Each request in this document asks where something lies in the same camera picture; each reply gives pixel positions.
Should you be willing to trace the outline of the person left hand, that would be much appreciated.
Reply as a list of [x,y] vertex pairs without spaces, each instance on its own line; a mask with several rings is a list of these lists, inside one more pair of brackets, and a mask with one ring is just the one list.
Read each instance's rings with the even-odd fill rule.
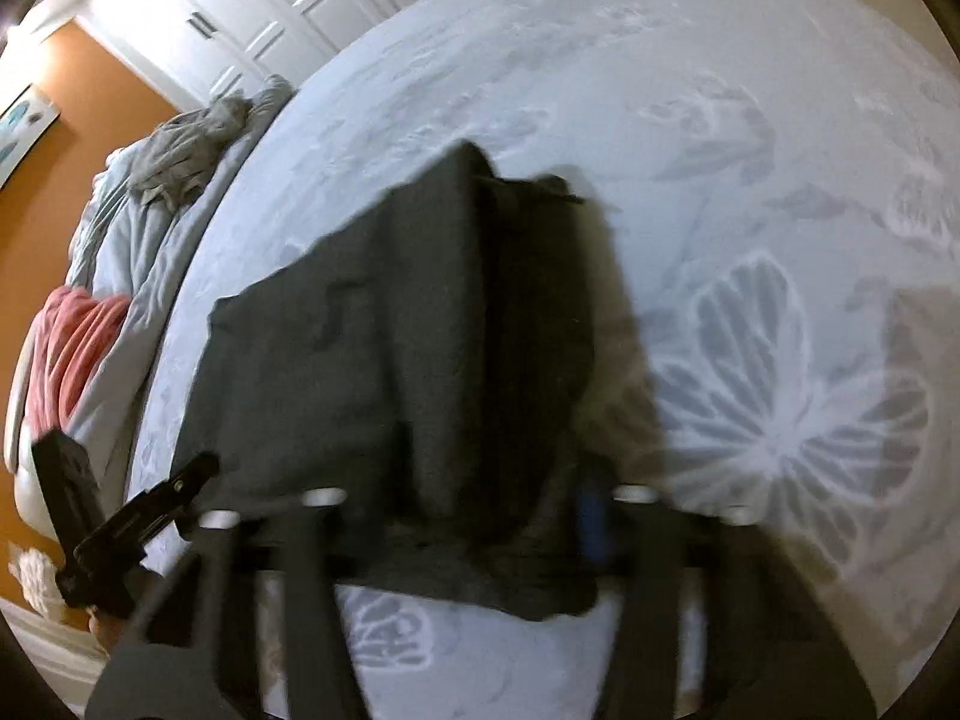
[[[146,567],[137,567],[125,578],[125,588],[132,596],[133,603],[139,603],[145,598],[149,590],[153,589],[156,583],[161,582],[161,580],[163,580],[161,574]],[[98,642],[99,649],[110,655],[124,635],[125,628],[127,628],[127,617],[112,616],[98,606],[89,606],[86,612],[88,613],[89,632]]]

